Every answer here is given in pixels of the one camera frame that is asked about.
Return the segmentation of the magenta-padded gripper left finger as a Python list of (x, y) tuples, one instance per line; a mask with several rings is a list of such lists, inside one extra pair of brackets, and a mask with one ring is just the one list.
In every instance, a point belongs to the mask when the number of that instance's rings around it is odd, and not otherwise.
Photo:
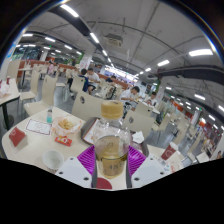
[(84, 188), (95, 188), (97, 165), (94, 146), (88, 147), (77, 157), (69, 157), (56, 172), (56, 176)]

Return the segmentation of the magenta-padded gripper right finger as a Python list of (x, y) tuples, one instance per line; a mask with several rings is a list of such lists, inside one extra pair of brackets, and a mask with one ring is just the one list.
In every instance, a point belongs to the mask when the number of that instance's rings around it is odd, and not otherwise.
[(169, 174), (169, 166), (162, 165), (155, 155), (146, 157), (139, 150), (129, 147), (126, 165), (126, 185), (140, 188)]

